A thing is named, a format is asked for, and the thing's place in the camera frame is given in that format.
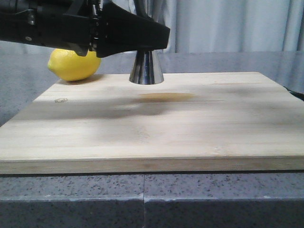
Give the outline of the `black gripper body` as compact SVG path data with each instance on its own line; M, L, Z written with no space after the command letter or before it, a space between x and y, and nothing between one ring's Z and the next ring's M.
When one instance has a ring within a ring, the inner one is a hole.
M2 0L0 39L41 47L92 50L97 0Z

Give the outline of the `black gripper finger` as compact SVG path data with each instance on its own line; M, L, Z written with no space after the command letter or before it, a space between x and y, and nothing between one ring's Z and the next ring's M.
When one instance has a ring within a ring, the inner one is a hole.
M105 2L98 16L97 57L137 50L165 49L170 29L154 20L144 19Z
M153 20L145 10L145 1L143 0L134 0L136 15L144 19Z

